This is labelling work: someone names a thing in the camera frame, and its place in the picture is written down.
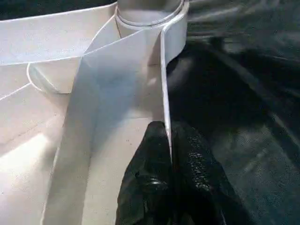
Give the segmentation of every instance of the white pipe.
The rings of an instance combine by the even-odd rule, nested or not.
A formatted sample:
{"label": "white pipe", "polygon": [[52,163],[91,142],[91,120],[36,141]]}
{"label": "white pipe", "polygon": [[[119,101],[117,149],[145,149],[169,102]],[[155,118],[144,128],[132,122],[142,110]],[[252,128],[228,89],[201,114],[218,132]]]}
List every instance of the white pipe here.
{"label": "white pipe", "polygon": [[150,26],[177,14],[183,0],[118,0],[118,16],[130,25]]}

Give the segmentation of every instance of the pipe fitting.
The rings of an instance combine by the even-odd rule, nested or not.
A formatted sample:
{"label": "pipe fitting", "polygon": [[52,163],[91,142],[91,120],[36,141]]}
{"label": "pipe fitting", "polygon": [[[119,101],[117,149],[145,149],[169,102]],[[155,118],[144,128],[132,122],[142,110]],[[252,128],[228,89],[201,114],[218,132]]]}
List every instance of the pipe fitting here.
{"label": "pipe fitting", "polygon": [[178,14],[184,0],[118,0],[118,17],[133,26],[152,26]]}

